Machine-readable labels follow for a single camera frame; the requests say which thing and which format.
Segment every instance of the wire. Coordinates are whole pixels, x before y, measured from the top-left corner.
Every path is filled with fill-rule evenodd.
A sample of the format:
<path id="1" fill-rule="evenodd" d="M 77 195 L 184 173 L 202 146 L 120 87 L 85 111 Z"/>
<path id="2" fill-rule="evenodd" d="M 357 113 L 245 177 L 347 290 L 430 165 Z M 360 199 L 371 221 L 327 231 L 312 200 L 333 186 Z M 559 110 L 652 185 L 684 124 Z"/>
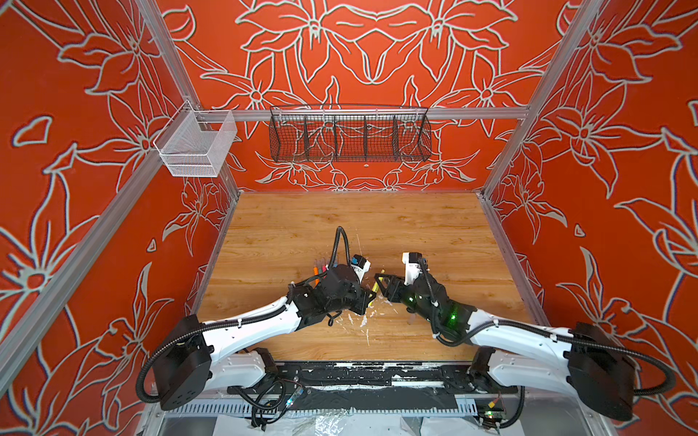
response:
<path id="1" fill-rule="evenodd" d="M 419 264 L 419 269 L 422 271 L 422 275 L 424 276 L 424 280 L 426 281 L 426 287 L 429 288 L 429 303 L 431 303 L 432 301 L 436 301 L 436 297 L 434 296 L 434 290 L 431 288 L 431 283 L 429 282 L 429 276 L 426 274 L 426 260 L 423 257 L 420 257 L 419 259 L 417 259 L 417 263 Z M 432 334 L 438 334 L 439 336 L 437 337 L 440 338 L 441 326 L 438 323 L 438 307 L 433 304 L 431 304 L 431 316 L 429 317 L 429 324 L 431 325 Z"/>
<path id="2" fill-rule="evenodd" d="M 238 395 L 240 395 L 240 397 L 243 400 L 245 400 L 249 405 L 252 406 L 252 426 L 261 427 L 262 431 L 264 431 L 266 430 L 266 427 L 269 424 L 277 422 L 290 409 L 290 405 L 284 405 L 283 409 L 281 409 L 280 411 L 278 410 L 279 406 L 284 401 L 284 397 L 286 396 L 286 383 L 293 383 L 297 385 L 299 388 L 305 389 L 305 386 L 294 380 L 276 378 L 264 391 L 260 392 L 256 400 L 253 400 L 242 390 L 240 386 L 231 387 L 233 388 L 233 390 L 235 390 L 235 392 Z M 279 398 L 277 398 L 276 400 L 268 400 L 266 403 L 262 404 L 262 398 L 264 398 L 264 396 L 267 395 L 276 384 L 279 384 L 281 386 L 281 394 L 279 395 Z M 279 415 L 275 416 L 274 418 L 265 418 L 263 416 L 263 412 L 271 412 L 272 410 L 276 410 L 279 413 Z"/>
<path id="3" fill-rule="evenodd" d="M 330 256 L 329 264 L 327 264 L 328 269 L 334 266 L 334 261 L 337 258 L 337 248 L 339 247 L 339 235 L 342 235 L 342 237 L 344 238 L 344 250 L 346 251 L 347 255 L 347 265 L 351 265 L 351 258 L 349 257 L 349 238 L 347 238 L 347 234 L 342 228 L 342 226 L 338 226 L 337 231 L 334 233 L 334 244 L 332 244 L 332 256 Z"/>
<path id="4" fill-rule="evenodd" d="M 338 310 L 337 313 L 335 313 L 334 315 L 330 315 L 330 314 L 328 313 L 327 316 L 329 317 L 329 320 L 327 320 L 327 326 L 328 326 L 328 327 L 332 327 L 332 325 L 334 324 L 334 320 L 335 320 L 336 318 L 339 318 L 341 315 L 342 315 L 342 311 L 341 311 L 341 310 Z"/>
<path id="5" fill-rule="evenodd" d="M 315 275 L 315 276 L 312 276 L 312 277 L 310 277 L 310 278 L 307 278 L 306 280 L 303 280 L 303 282 L 302 282 L 299 286 L 306 286 L 306 285 L 309 285 L 309 284 L 311 284 L 312 282 L 314 282 L 315 280 L 317 280 L 317 279 L 319 279 L 319 278 L 323 278 L 323 277 L 325 277 L 326 275 L 327 275 L 327 271 L 323 271 L 323 272 L 321 272 L 321 273 L 319 273 L 319 274 L 317 274 L 317 275 Z"/>
<path id="6" fill-rule="evenodd" d="M 209 330 L 216 330 L 216 329 L 227 329 L 230 327 L 237 327 L 239 325 L 247 325 L 247 324 L 253 324 L 255 322 L 261 322 L 261 321 L 266 321 L 269 320 L 273 317 L 276 317 L 286 311 L 288 309 L 288 306 L 283 304 L 280 308 L 276 309 L 273 312 L 264 314 L 264 315 L 257 315 L 249 318 L 243 318 L 241 320 L 225 320 L 225 321 L 218 321 L 218 322 L 212 322 L 211 324 L 203 324 L 200 328 L 196 330 L 189 331 L 173 340 L 170 342 L 164 344 L 162 347 L 158 348 L 157 351 L 153 353 L 152 356 L 150 356 L 150 359 L 148 359 L 143 367 L 140 369 L 140 372 L 138 373 L 138 378 L 136 378 L 135 381 L 135 394 L 138 396 L 138 398 L 144 402 L 144 403 L 157 403 L 160 401 L 160 395 L 150 395 L 148 394 L 144 387 L 143 384 L 145 383 L 145 376 L 148 374 L 148 371 L 150 368 L 153 366 L 155 361 L 165 354 L 166 351 L 168 351 L 170 348 L 174 347 L 178 343 L 181 343 L 185 339 L 189 339 L 193 336 L 199 335 L 201 333 L 204 333 L 205 331 Z"/>
<path id="7" fill-rule="evenodd" d="M 523 386 L 519 386 L 519 405 L 517 410 L 514 412 L 514 416 L 509 418 L 506 422 L 500 423 L 499 428 L 507 428 L 514 425 L 516 421 L 519 420 L 521 412 L 524 410 L 524 402 L 526 401 L 526 389 Z M 482 426 L 485 428 L 497 428 L 496 424 L 490 424 L 489 422 L 482 422 Z"/>
<path id="8" fill-rule="evenodd" d="M 245 400 L 246 402 L 248 402 L 252 407 L 260 409 L 260 410 L 264 410 L 264 411 L 272 411 L 272 410 L 276 409 L 281 404 L 281 402 L 283 401 L 283 396 L 286 395 L 286 385 L 284 383 L 281 382 L 281 396 L 279 396 L 278 399 L 273 400 L 271 404 L 269 404 L 269 402 L 267 402 L 266 405 L 261 404 L 259 402 L 262 400 L 262 397 L 267 395 L 269 393 L 269 391 L 272 390 L 274 385 L 276 383 L 279 383 L 279 382 L 281 382 L 279 379 L 274 380 L 272 382 L 272 384 L 269 385 L 269 387 L 267 387 L 264 391 L 262 391 L 262 393 L 259 394 L 256 401 L 253 400 L 249 395 L 247 395 L 245 393 L 245 391 L 243 391 L 240 386 L 231 386 L 231 388 L 235 391 L 235 393 L 237 393 L 237 395 L 241 396 L 242 399 Z"/>
<path id="9" fill-rule="evenodd" d="M 521 330 L 526 330 L 530 331 L 531 333 L 535 333 L 537 335 L 541 335 L 545 338 L 550 338 L 551 334 L 549 331 L 541 330 L 538 329 L 534 326 L 529 326 L 527 324 L 522 324 L 521 322 L 516 322 L 516 321 L 509 321 L 509 320 L 498 320 L 498 324 L 500 326 L 509 326 L 509 327 L 516 327 Z M 474 329 L 470 330 L 464 337 L 454 341 L 454 342 L 449 342 L 442 338 L 441 336 L 438 336 L 437 339 L 439 342 L 442 344 L 448 346 L 448 347 L 457 347 L 458 345 L 466 342 L 467 340 L 470 340 L 473 336 L 478 334 L 479 332 L 488 329 L 490 327 L 495 326 L 496 324 L 493 321 L 485 322 L 483 324 L 480 324 L 479 326 L 475 327 Z M 594 349 L 602 349 L 605 351 L 610 351 L 610 352 L 616 352 L 619 354 L 625 354 L 626 356 L 632 356 L 640 360 L 644 360 L 645 362 L 655 366 L 657 369 L 661 370 L 664 373 L 664 381 L 656 386 L 652 386 L 649 388 L 643 388 L 643 389 L 634 389 L 633 390 L 633 395 L 635 396 L 649 396 L 649 395 L 657 395 L 659 393 L 664 393 L 667 391 L 671 391 L 674 386 L 676 386 L 676 375 L 674 374 L 673 370 L 664 362 L 662 362 L 659 359 L 656 359 L 652 356 L 648 356 L 647 354 L 643 354 L 641 352 L 635 351 L 633 349 L 628 349 L 624 347 L 616 347 L 613 345 L 605 345 L 605 344 L 599 344 L 596 343 L 592 340 L 584 340 L 584 339 L 578 339 L 578 338 L 571 338 L 569 336 L 557 336 L 557 340 L 560 342 L 572 344 L 572 345 L 578 345 L 581 347 L 587 347 L 587 348 L 594 348 Z"/>

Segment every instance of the red wall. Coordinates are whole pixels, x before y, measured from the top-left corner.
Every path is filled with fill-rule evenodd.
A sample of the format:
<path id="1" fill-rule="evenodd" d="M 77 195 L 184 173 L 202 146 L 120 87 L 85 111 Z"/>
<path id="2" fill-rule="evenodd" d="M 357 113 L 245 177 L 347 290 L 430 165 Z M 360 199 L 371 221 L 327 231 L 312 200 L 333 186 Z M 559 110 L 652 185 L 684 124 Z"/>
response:
<path id="1" fill-rule="evenodd" d="M 606 2 L 493 199 L 553 325 L 676 371 L 629 435 L 698 433 L 697 23 L 693 1 Z"/>
<path id="2" fill-rule="evenodd" d="M 121 1 L 0 6 L 0 340 L 181 105 Z"/>
<path id="3" fill-rule="evenodd" d="M 190 313 L 225 186 L 162 167 L 0 400 L 0 431 L 133 434 L 144 360 Z"/>
<path id="4" fill-rule="evenodd" d="M 181 98 L 132 0 L 6 1 L 0 38 L 3 338 Z M 162 168 L 0 398 L 0 433 L 131 434 L 136 372 L 191 309 L 229 206 L 220 180 Z"/>
<path id="5" fill-rule="evenodd" d="M 577 8 L 565 0 L 158 3 L 203 105 L 257 110 L 525 105 Z M 246 122 L 228 164 L 245 190 L 475 189 L 515 124 L 436 122 L 429 161 L 366 166 L 274 163 L 266 125 Z"/>

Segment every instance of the wooden tabletop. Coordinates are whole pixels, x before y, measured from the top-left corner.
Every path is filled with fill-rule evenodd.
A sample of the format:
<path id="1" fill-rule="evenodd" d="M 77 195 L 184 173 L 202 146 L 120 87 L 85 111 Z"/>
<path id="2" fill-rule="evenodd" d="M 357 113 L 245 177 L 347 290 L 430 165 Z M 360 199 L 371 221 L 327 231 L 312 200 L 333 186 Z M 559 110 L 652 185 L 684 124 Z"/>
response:
<path id="1" fill-rule="evenodd" d="M 303 193 L 240 197 L 198 312 L 219 320 L 264 306 L 313 275 L 329 259 L 334 232 L 344 227 L 351 254 L 371 261 L 373 275 L 404 276 L 402 253 L 419 251 L 448 295 L 502 317 L 532 322 L 494 241 L 475 194 Z M 340 243 L 337 258 L 345 259 Z M 260 343 L 277 361 L 472 359 L 475 348 L 450 348 L 431 337 L 429 323 L 400 303 L 376 298 L 365 317 L 345 311 Z"/>

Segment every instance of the white plastic casing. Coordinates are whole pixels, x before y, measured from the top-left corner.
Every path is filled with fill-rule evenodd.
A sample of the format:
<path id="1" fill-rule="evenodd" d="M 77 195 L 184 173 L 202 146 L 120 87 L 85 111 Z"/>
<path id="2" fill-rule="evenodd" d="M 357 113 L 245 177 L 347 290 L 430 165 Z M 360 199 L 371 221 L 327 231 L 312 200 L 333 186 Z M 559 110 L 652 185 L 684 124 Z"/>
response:
<path id="1" fill-rule="evenodd" d="M 225 389 L 228 386 L 249 388 L 265 376 L 265 365 L 256 351 L 233 353 L 211 365 L 213 377 L 206 383 L 206 389 Z"/>
<path id="2" fill-rule="evenodd" d="M 271 304 L 252 310 L 251 312 L 227 318 L 227 320 L 238 320 L 264 315 L 265 313 L 274 312 L 285 304 L 286 297 L 282 296 Z M 230 356 L 232 353 L 261 342 L 264 339 L 284 333 L 291 333 L 296 330 L 300 322 L 301 319 L 298 316 L 296 304 L 291 302 L 286 311 L 269 320 L 246 324 L 241 327 L 233 326 L 227 329 L 205 331 L 203 335 L 206 343 L 214 346 L 214 352 L 211 353 L 211 366 L 216 365 L 219 360 Z"/>
<path id="3" fill-rule="evenodd" d="M 528 386 L 577 397 L 567 383 L 570 372 L 528 357 L 497 350 L 489 358 L 489 375 L 502 386 Z"/>
<path id="4" fill-rule="evenodd" d="M 419 264 L 410 263 L 410 253 L 402 253 L 402 263 L 405 264 L 405 284 L 412 285 L 422 273 Z"/>
<path id="5" fill-rule="evenodd" d="M 366 275 L 367 272 L 369 272 L 369 269 L 371 269 L 371 263 L 366 260 L 366 263 L 364 263 L 363 268 L 359 268 L 358 265 L 352 264 L 351 267 L 354 269 L 354 272 L 356 273 L 357 277 L 359 278 L 359 283 L 364 279 L 364 276 Z"/>
<path id="6" fill-rule="evenodd" d="M 478 309 L 470 316 L 468 324 L 470 330 L 475 327 L 494 320 L 506 320 L 500 318 L 484 310 Z M 534 324 L 527 324 L 536 329 L 550 331 L 557 336 L 572 337 L 569 329 L 565 327 L 543 327 Z M 572 344 L 564 342 L 554 342 L 552 339 L 545 338 L 530 331 L 518 329 L 510 326 L 492 326 L 485 329 L 470 339 L 475 345 L 481 347 L 495 347 L 505 349 L 508 352 L 520 354 L 541 361 L 548 366 L 567 370 L 567 359 L 563 356 L 563 352 L 570 351 Z"/>

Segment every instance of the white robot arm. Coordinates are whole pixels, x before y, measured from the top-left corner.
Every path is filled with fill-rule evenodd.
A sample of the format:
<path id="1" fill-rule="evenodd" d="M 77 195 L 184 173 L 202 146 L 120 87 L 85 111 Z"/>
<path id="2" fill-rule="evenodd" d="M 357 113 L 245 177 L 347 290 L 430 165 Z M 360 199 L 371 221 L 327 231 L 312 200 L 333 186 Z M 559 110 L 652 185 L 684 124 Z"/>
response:
<path id="1" fill-rule="evenodd" d="M 339 229 L 333 257 L 338 240 Z M 404 253 L 403 263 L 405 277 L 375 275 L 380 291 L 388 301 L 403 303 L 408 312 L 427 319 L 433 337 L 442 344 L 480 346 L 468 369 L 475 389 L 493 393 L 506 386 L 529 386 L 555 391 L 577 397 L 605 416 L 627 421 L 632 418 L 633 396 L 662 393 L 675 385 L 673 372 L 663 362 L 616 347 L 597 327 L 583 323 L 575 329 L 541 327 L 498 317 L 449 299 L 419 253 Z M 360 285 L 369 267 L 370 262 L 355 255 L 347 265 L 291 283 L 287 295 L 268 306 L 203 324 L 195 315 L 184 318 L 141 370 L 136 382 L 139 398 L 159 401 L 163 410 L 169 410 L 204 390 L 237 386 L 239 391 L 257 384 L 274 365 L 270 355 L 263 349 L 237 352 L 327 316 L 332 325 L 339 314 L 330 314 L 341 310 L 363 315 L 376 297 Z M 664 383 L 634 389 L 634 364 L 627 355 L 657 366 L 666 375 Z M 157 396 L 142 388 L 151 367 Z"/>

